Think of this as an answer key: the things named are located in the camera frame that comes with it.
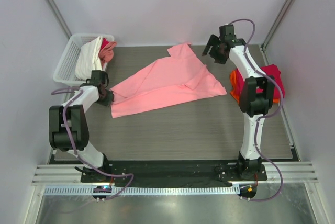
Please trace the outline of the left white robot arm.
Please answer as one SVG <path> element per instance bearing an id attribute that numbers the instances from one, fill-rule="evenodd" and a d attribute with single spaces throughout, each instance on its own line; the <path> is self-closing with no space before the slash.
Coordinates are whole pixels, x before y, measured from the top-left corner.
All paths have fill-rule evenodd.
<path id="1" fill-rule="evenodd" d="M 82 173 L 111 173 L 108 159 L 90 142 L 86 112 L 93 104 L 110 107 L 114 94 L 107 89 L 108 74 L 94 70 L 79 87 L 56 89 L 52 95 L 70 93 L 73 96 L 62 105 L 49 108 L 49 143 L 53 149 L 69 153 L 84 165 Z"/>

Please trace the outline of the light pink t shirt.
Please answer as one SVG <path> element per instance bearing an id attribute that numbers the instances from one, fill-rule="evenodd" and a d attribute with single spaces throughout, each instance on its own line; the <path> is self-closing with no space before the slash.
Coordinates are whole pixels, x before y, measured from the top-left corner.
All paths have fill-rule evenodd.
<path id="1" fill-rule="evenodd" d="M 111 116 L 119 118 L 204 98 L 225 96 L 188 43 L 175 45 L 160 58 L 111 88 Z"/>

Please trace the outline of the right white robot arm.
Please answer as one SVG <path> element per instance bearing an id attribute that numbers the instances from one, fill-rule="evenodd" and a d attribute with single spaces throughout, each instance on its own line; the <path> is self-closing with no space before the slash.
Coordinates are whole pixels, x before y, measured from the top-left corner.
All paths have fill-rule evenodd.
<path id="1" fill-rule="evenodd" d="M 265 116 L 273 105 L 275 85 L 251 57 L 244 39 L 237 38 L 233 24 L 219 27 L 219 36 L 211 35 L 203 55 L 210 55 L 216 63 L 234 63 L 244 83 L 239 107 L 244 115 L 244 135 L 233 176 L 251 180 L 261 171 L 260 144 Z"/>

